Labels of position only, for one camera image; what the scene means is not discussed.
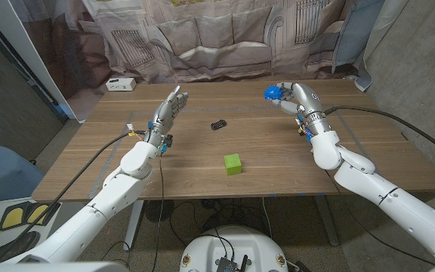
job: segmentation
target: concrete wall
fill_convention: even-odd
[[[435,1],[409,1],[367,61],[374,78],[367,94],[384,111],[395,114],[435,138]],[[407,128],[403,134],[435,166],[435,146]],[[347,197],[352,210],[385,242],[434,261],[422,246],[366,201]],[[381,245],[353,225],[339,199],[332,209],[344,253],[352,271],[428,271],[431,265]],[[435,208],[435,198],[428,201]]]

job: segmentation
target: blue chair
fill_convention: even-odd
[[[31,196],[44,175],[13,150],[0,147],[0,201]]]

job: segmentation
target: yellow object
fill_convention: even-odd
[[[33,213],[29,216],[29,218],[28,218],[28,223],[32,223],[32,222],[34,222],[34,220],[36,220],[37,219],[37,217],[41,214],[41,213],[43,213],[43,211],[46,209],[48,207],[48,205],[41,205],[41,206],[39,206],[38,208],[36,208],[34,211],[33,211]],[[43,216],[39,221],[38,221],[38,223],[37,224],[43,224],[43,220],[45,219],[45,216]]]
[[[11,210],[5,218],[5,221],[3,222],[2,227],[5,229],[7,227],[13,227],[18,224],[21,224],[23,221],[23,209],[22,208],[15,208]]]

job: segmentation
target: white box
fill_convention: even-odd
[[[136,84],[134,78],[109,79],[105,83],[109,91],[132,91]]]

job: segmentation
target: robotic hand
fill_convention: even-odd
[[[175,116],[186,106],[187,93],[179,94],[179,90],[177,86],[162,102],[145,140],[138,141],[122,157],[120,166],[106,177],[102,190],[95,198],[43,243],[5,263],[74,261],[111,217],[135,202],[142,192],[143,182],[152,173],[149,159],[157,157]]]
[[[300,104],[289,102],[292,98]],[[336,143],[338,135],[332,131],[329,121],[323,114],[322,104],[315,91],[304,84],[283,82],[270,86],[264,92],[264,98],[290,115],[298,115],[296,122],[299,132],[306,134],[313,145],[315,163],[325,170],[337,168],[341,163],[341,155]]]
[[[160,146],[164,136],[169,132],[174,124],[174,118],[180,110],[187,105],[187,93],[179,93],[180,86],[177,86],[167,99],[160,104],[154,112],[152,125],[146,133],[143,141],[152,144],[155,147]]]
[[[310,140],[313,158],[320,168],[339,167],[335,180],[342,187],[376,204],[435,257],[435,210],[375,173],[369,159],[338,146],[340,139],[322,113],[322,105],[312,88],[278,83],[270,86],[264,97],[284,112],[298,115],[299,131]],[[293,97],[300,104],[288,101]]]

